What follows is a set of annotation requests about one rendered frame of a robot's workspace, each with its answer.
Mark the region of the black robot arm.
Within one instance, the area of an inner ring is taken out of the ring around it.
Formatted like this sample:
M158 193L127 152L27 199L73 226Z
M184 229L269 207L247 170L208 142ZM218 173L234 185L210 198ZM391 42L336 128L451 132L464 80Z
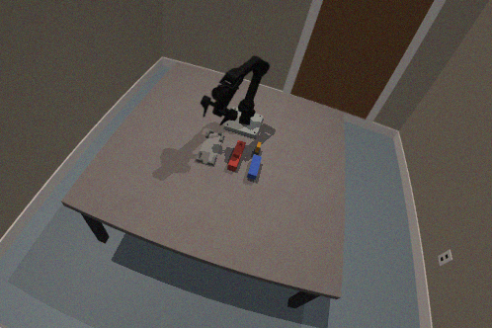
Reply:
M253 77L247 94L238 105L238 111L241 112L239 123L250 124L250 118L254 117L256 112L254 110L254 97L262 76L267 74L269 67L269 62L263 61L262 58L253 55L250 60L247 60L240 67L228 70L219 82L221 85L218 85L212 90L211 97L215 100L212 105L212 113L219 117L228 115L230 110L226 108L226 103L220 102L220 99L232 99L236 91L239 90L239 85L242 83L244 76L253 70Z

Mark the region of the red long rectangular block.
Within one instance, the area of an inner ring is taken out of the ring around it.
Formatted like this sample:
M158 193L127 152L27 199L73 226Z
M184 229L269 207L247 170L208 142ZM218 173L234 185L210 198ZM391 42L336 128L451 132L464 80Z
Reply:
M232 153L232 156L231 156L230 161L229 161L228 166L227 166L228 170L231 170L233 172L236 171L238 163L239 163L240 158L242 156L243 150L245 148L245 144L246 144L246 142L243 142L240 140L237 141L237 144L235 146L235 149Z

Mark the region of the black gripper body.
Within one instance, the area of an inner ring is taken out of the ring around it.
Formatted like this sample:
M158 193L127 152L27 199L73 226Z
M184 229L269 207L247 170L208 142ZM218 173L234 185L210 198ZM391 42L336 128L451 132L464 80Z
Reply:
M231 99L230 99L230 100L231 100ZM229 102L230 102L230 100L229 100L229 99L224 98L224 99L220 99L220 102L221 102L221 103L226 103L226 104L227 104L227 105L226 105L226 107L227 107L227 106L228 106L228 104L229 104ZM203 99L202 99L202 101L201 101L201 105L202 105L202 106L206 106L206 107L207 107L208 105L211 105L211 106L212 106L212 105L213 105L213 103L214 103L214 102L211 102L211 101L210 101L210 97L208 97L208 96L204 96L204 97L203 97ZM238 116L238 112L237 112L236 110L234 110L234 109L232 109L232 108L231 108L231 109L230 109L230 111L229 111L229 113L228 113L228 117L229 117L230 119L232 119L232 120L236 121L237 116Z

